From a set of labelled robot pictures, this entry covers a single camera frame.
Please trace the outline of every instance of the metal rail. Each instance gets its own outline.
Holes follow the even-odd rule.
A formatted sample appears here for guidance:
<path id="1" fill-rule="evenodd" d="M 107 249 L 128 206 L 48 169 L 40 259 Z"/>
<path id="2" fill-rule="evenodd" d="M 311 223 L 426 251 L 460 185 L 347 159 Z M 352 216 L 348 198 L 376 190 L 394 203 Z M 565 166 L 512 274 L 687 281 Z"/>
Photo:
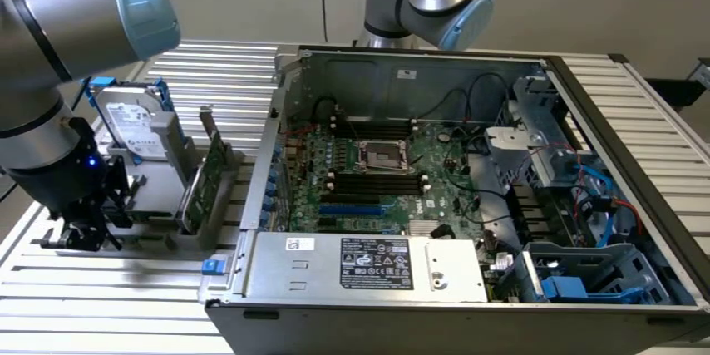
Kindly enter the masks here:
<path id="1" fill-rule="evenodd" d="M 170 82 L 186 133 L 207 144 L 200 106 L 235 149 L 255 155 L 275 85 L 274 44 L 186 41 L 140 65 L 128 79 Z M 710 166 L 689 132 L 671 123 L 630 67 L 606 56 L 562 55 L 641 166 L 710 254 Z M 240 169 L 220 234 L 231 253 L 254 159 Z M 35 203 L 0 244 L 0 353 L 231 354 L 198 303 L 200 262 L 96 256 L 59 257 L 36 239 L 49 222 Z M 653 348 L 662 355 L 669 348 Z M 701 355 L 707 348 L 685 348 Z"/>

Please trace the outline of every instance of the gray robot arm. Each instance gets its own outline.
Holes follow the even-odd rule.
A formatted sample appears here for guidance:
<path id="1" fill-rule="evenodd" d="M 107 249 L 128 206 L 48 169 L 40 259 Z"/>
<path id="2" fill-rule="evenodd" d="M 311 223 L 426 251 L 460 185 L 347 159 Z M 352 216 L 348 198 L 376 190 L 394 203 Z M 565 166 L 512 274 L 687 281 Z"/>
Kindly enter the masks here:
<path id="1" fill-rule="evenodd" d="M 492 13 L 492 0 L 367 0 L 362 47 L 416 47 L 415 37 L 463 50 Z"/>
<path id="2" fill-rule="evenodd" d="M 168 0 L 0 0 L 0 166 L 64 216 L 107 166 L 56 86 L 178 46 Z"/>

